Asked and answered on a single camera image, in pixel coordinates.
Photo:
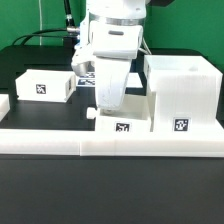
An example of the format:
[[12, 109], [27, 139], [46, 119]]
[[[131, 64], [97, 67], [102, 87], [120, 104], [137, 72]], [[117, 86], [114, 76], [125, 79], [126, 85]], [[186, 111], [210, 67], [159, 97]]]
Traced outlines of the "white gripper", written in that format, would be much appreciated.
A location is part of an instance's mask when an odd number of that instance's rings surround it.
[[95, 98], [98, 108], [112, 111], [120, 109], [130, 67], [130, 60], [95, 59]]

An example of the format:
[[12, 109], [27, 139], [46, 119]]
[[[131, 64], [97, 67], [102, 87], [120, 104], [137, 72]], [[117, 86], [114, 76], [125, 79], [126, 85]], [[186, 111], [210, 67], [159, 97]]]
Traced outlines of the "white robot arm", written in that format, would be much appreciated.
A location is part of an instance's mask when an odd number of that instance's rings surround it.
[[98, 108], [121, 107], [131, 63], [142, 44], [147, 6], [166, 7], [174, 0], [87, 0], [83, 63], [95, 70]]

